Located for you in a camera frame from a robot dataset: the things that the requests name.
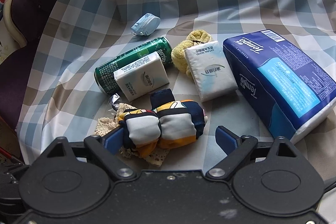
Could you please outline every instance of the knitted yellow cloth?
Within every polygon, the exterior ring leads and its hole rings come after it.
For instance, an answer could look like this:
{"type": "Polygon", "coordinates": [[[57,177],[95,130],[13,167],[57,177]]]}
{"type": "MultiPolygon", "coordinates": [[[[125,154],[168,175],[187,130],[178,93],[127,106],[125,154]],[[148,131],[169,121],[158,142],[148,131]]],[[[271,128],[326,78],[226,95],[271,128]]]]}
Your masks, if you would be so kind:
{"type": "Polygon", "coordinates": [[[207,43],[213,41],[210,34],[205,30],[192,31],[187,38],[179,43],[171,52],[171,58],[176,68],[182,73],[186,73],[187,76],[192,78],[187,61],[185,60],[184,49],[192,46],[196,46],[200,43],[207,43]]]}

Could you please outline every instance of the blue gripper pad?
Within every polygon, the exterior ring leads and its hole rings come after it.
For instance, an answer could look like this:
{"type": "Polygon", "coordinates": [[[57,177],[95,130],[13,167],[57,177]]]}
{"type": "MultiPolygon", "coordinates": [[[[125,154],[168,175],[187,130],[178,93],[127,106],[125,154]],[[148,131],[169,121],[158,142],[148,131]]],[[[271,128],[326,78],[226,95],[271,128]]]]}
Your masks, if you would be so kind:
{"type": "Polygon", "coordinates": [[[242,144],[241,138],[224,126],[217,127],[215,136],[216,143],[225,152],[226,155],[229,155],[242,144]]]}
{"type": "Polygon", "coordinates": [[[113,155],[115,155],[123,145],[124,129],[116,127],[102,138],[102,145],[113,155]]]}

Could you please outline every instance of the pocket tissue pack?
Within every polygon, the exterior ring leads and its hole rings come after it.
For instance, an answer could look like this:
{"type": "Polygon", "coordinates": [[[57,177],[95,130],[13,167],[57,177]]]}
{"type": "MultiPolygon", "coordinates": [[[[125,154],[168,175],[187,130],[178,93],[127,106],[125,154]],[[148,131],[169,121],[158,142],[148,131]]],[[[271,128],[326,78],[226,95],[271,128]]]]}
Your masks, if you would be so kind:
{"type": "Polygon", "coordinates": [[[157,52],[118,69],[114,72],[114,80],[129,101],[169,83],[157,52]]]}
{"type": "Polygon", "coordinates": [[[186,48],[184,54],[201,102],[217,98],[238,88],[222,45],[218,41],[186,48]]]}
{"type": "Polygon", "coordinates": [[[273,137],[296,143],[334,108],[335,81],[273,31],[228,38],[223,50],[239,90],[273,137]]]}

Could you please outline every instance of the white tissue pack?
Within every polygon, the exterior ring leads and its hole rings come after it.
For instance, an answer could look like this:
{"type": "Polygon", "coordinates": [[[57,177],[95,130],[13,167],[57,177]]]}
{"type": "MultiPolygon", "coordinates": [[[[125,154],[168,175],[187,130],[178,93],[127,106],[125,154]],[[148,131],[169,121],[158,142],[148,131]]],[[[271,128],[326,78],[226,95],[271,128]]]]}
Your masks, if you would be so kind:
{"type": "Polygon", "coordinates": [[[238,88],[230,66],[218,41],[202,43],[184,50],[201,102],[238,88]]]}
{"type": "Polygon", "coordinates": [[[118,69],[114,72],[114,80],[129,101],[169,83],[157,52],[118,69]]]}

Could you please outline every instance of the blue tissue package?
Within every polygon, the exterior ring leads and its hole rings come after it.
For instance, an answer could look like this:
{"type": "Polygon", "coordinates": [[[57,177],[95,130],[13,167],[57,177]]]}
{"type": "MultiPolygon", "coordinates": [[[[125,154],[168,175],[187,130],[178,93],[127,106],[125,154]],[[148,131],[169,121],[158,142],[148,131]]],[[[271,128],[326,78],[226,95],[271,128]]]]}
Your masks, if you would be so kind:
{"type": "Polygon", "coordinates": [[[271,30],[228,38],[223,51],[239,90],[273,137],[296,143],[336,104],[335,81],[271,30]]]}

